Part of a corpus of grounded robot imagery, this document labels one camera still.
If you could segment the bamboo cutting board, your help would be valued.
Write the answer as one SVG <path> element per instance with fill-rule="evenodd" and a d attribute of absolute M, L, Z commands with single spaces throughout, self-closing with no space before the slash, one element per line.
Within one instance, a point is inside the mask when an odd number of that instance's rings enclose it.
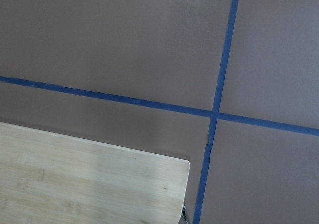
<path fill-rule="evenodd" d="M 176 224 L 187 160 L 1 123 L 3 224 Z"/>

